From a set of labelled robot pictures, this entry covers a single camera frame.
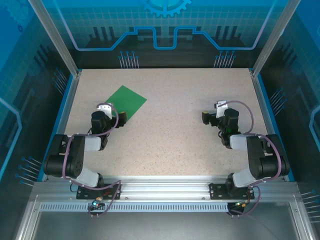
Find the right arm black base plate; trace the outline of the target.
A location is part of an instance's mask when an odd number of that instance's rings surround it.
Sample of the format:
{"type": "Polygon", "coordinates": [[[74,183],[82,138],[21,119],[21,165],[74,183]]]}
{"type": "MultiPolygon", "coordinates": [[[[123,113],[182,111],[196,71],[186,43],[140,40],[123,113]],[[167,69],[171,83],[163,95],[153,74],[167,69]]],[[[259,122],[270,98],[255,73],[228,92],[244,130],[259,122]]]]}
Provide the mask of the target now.
{"type": "Polygon", "coordinates": [[[210,183],[208,185],[211,200],[254,200],[255,194],[248,187],[237,188],[226,183],[210,183]]]}

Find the green square paper sheet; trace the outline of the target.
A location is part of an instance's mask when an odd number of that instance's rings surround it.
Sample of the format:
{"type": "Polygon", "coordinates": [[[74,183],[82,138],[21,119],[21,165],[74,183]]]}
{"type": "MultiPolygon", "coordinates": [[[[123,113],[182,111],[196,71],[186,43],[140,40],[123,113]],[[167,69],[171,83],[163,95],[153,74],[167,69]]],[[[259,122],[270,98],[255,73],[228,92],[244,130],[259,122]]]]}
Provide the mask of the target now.
{"type": "Polygon", "coordinates": [[[128,121],[146,101],[147,99],[145,97],[124,85],[106,100],[107,103],[112,104],[115,107],[119,114],[125,112],[128,121]]]}

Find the aluminium frame post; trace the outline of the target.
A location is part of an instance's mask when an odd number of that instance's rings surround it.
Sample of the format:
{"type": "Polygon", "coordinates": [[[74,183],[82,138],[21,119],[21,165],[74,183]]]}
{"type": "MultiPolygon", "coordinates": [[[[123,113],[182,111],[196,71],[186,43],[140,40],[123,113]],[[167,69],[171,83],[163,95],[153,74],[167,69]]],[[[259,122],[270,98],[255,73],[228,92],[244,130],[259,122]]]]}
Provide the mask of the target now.
{"type": "Polygon", "coordinates": [[[51,39],[53,45],[57,49],[66,67],[75,78],[78,78],[78,67],[76,66],[76,63],[74,62],[67,46],[65,45],[57,27],[55,26],[42,0],[28,0],[28,2],[31,5],[36,16],[38,17],[39,21],[41,22],[42,26],[44,27],[49,38],[51,39]]]}
{"type": "Polygon", "coordinates": [[[252,80],[258,78],[258,74],[262,70],[278,40],[282,36],[285,28],[287,27],[290,19],[296,11],[301,0],[288,0],[281,15],[279,16],[270,36],[268,37],[264,47],[262,48],[253,68],[250,73],[252,80]]]}

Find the grey metal shelf panel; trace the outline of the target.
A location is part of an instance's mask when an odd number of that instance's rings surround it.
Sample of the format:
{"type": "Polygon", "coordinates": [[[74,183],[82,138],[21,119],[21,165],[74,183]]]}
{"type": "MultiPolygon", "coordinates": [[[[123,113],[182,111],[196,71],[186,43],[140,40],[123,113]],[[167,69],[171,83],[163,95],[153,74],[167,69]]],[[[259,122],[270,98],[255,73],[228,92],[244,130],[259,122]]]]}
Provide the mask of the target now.
{"type": "Polygon", "coordinates": [[[298,240],[286,211],[231,218],[225,213],[43,212],[32,240],[298,240]]]}

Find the aluminium side rail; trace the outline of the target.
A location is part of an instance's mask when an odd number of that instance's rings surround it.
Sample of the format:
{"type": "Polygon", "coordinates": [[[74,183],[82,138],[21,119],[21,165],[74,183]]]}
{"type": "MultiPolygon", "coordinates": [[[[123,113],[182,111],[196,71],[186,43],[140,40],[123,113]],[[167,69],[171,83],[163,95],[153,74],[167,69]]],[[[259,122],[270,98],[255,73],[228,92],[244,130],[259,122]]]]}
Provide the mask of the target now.
{"type": "Polygon", "coordinates": [[[69,80],[68,80],[66,89],[64,91],[64,95],[62,97],[61,104],[60,104],[60,107],[59,107],[59,110],[58,110],[58,113],[57,113],[57,116],[55,119],[52,133],[51,133],[48,145],[47,145],[47,149],[44,154],[43,163],[42,163],[40,172],[37,177],[38,182],[43,182],[46,179],[46,175],[44,173],[43,167],[45,164],[46,157],[49,153],[50,146],[53,141],[54,135],[55,134],[63,134],[65,132],[65,129],[66,129],[66,126],[68,123],[68,119],[69,119],[69,115],[71,112],[72,104],[74,101],[74,97],[75,97],[77,87],[79,84],[81,72],[82,71],[80,71],[77,76],[73,76],[71,74],[69,77],[69,80]]]}
{"type": "Polygon", "coordinates": [[[263,117],[263,120],[265,123],[266,131],[268,134],[278,135],[280,143],[282,145],[282,148],[284,148],[283,141],[280,136],[280,132],[279,132],[279,129],[278,129],[278,126],[276,123],[275,116],[272,111],[272,107],[271,107],[271,104],[270,104],[262,77],[260,74],[255,76],[253,74],[252,68],[249,68],[249,73],[250,73],[250,76],[252,79],[252,83],[253,83],[254,90],[255,90],[255,93],[257,96],[257,100],[258,100],[259,107],[260,107],[260,110],[262,113],[262,117],[263,117]]]}

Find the aluminium mounting rail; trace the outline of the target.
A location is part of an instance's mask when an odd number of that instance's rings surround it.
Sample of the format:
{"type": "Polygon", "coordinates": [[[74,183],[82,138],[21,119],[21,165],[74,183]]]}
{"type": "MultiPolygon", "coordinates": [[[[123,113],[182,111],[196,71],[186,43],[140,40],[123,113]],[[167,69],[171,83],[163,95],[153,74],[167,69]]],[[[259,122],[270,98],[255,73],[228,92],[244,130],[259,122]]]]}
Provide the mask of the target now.
{"type": "MultiPolygon", "coordinates": [[[[121,202],[208,202],[210,183],[223,184],[225,175],[194,176],[108,176],[105,182],[121,180],[121,202]]],[[[301,194],[296,182],[286,178],[260,183],[261,201],[300,201],[301,194]]],[[[70,192],[70,183],[61,178],[36,182],[32,188],[31,201],[74,202],[76,194],[70,192]]]]}

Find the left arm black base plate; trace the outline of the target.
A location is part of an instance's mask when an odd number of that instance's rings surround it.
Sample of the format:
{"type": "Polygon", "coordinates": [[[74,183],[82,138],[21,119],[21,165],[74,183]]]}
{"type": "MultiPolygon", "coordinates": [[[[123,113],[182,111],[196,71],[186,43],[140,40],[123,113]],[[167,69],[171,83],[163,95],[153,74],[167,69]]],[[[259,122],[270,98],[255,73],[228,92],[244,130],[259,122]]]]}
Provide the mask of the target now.
{"type": "Polygon", "coordinates": [[[79,186],[76,193],[77,200],[95,200],[98,197],[102,197],[103,200],[111,200],[115,195],[115,200],[119,200],[121,196],[121,185],[118,188],[118,184],[114,186],[104,189],[104,190],[90,190],[85,187],[79,186]]]}

